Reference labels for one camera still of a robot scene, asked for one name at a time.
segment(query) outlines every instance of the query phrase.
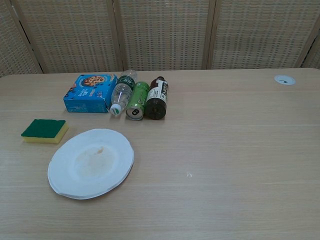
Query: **white bottle label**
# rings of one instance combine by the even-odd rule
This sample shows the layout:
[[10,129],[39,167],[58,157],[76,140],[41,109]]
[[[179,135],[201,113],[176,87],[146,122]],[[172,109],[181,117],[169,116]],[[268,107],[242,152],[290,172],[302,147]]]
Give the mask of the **white bottle label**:
[[148,101],[149,99],[158,98],[162,99],[165,102],[165,104],[167,104],[168,83],[162,80],[157,80],[155,82],[158,84],[158,86],[152,88],[149,91],[146,100]]

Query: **bottle label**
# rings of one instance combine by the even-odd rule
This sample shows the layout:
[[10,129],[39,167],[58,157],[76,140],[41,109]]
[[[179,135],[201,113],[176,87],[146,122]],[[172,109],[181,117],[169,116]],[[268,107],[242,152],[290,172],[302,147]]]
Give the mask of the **bottle label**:
[[158,85],[149,91],[146,100],[148,101],[149,99],[158,98],[163,100],[165,104],[167,104],[168,83],[162,80],[156,80],[155,82]]
[[130,76],[121,76],[116,84],[126,84],[133,90],[135,87],[135,80]]

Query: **cardboard box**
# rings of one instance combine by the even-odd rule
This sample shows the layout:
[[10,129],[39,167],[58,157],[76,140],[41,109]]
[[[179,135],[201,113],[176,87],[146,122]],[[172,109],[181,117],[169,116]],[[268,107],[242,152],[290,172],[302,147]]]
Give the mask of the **cardboard box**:
[[82,74],[63,98],[68,112],[108,113],[117,84],[114,74]]

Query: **kitchen sponge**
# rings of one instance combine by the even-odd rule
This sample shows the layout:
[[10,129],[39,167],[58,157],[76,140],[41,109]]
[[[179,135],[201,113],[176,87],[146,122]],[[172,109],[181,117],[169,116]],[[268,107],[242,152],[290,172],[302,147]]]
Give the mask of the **kitchen sponge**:
[[21,136],[27,143],[58,144],[68,128],[65,120],[35,119]]

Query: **green can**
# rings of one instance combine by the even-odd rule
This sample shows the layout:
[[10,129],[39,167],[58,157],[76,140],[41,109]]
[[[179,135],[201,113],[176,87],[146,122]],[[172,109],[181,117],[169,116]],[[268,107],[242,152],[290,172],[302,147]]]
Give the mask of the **green can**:
[[131,100],[126,109],[126,115],[131,120],[141,120],[144,117],[145,104],[149,85],[144,81],[137,82],[133,89]]

